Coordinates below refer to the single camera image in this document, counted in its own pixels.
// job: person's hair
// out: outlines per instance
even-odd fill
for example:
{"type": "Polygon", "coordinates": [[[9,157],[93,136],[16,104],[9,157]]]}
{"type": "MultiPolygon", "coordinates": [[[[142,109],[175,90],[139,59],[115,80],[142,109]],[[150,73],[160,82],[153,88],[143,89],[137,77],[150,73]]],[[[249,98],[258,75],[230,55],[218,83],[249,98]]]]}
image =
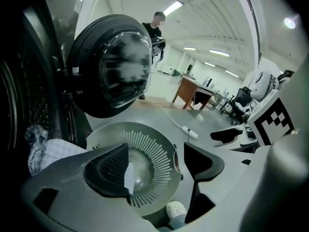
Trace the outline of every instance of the person's hair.
{"type": "Polygon", "coordinates": [[[159,16],[165,18],[165,14],[164,14],[163,12],[156,12],[156,13],[154,14],[154,16],[157,16],[157,15],[159,15],[159,16]]]}

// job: blue jeans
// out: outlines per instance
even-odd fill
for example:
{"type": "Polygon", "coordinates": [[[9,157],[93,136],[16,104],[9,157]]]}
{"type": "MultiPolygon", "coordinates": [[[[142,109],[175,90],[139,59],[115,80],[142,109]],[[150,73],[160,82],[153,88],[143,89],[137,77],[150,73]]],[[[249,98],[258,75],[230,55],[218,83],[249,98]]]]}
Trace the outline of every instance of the blue jeans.
{"type": "Polygon", "coordinates": [[[185,217],[186,217],[186,214],[183,214],[183,215],[180,215],[176,218],[174,218],[173,220],[171,220],[169,222],[169,226],[172,228],[168,228],[168,227],[161,227],[161,228],[158,228],[158,230],[160,232],[169,232],[169,231],[172,231],[172,230],[176,230],[176,229],[179,229],[181,227],[183,227],[185,224],[185,217]]]}

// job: round ceiling light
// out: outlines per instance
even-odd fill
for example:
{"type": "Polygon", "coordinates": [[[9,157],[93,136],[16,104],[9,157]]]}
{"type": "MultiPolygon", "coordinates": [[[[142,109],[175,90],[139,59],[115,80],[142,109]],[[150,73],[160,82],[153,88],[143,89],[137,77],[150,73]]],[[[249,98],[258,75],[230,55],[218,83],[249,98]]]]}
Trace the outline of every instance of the round ceiling light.
{"type": "Polygon", "coordinates": [[[285,18],[284,23],[290,29],[294,29],[296,27],[295,21],[293,21],[291,18],[285,18]]]}

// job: black shirt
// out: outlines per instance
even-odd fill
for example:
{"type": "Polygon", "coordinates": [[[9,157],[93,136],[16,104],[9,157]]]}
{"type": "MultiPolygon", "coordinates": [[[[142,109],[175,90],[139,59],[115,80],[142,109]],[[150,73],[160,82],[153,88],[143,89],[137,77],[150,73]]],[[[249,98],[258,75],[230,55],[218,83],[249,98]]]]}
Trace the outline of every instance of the black shirt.
{"type": "Polygon", "coordinates": [[[147,32],[149,33],[150,38],[161,37],[161,31],[160,31],[159,27],[156,27],[155,29],[153,29],[150,26],[150,23],[142,23],[142,24],[146,28],[147,32]]]}

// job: brown table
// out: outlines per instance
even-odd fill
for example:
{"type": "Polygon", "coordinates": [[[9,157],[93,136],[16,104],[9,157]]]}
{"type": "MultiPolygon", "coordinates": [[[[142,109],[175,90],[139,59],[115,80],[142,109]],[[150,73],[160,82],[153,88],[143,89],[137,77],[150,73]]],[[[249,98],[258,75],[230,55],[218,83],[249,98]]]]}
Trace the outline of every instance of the brown table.
{"type": "Polygon", "coordinates": [[[193,109],[191,102],[194,100],[196,93],[203,94],[202,101],[200,102],[202,103],[200,110],[203,110],[214,94],[213,90],[208,87],[203,87],[202,84],[184,76],[181,79],[180,85],[172,102],[174,103],[177,96],[179,96],[185,102],[183,109],[186,109],[188,106],[193,109]]]}

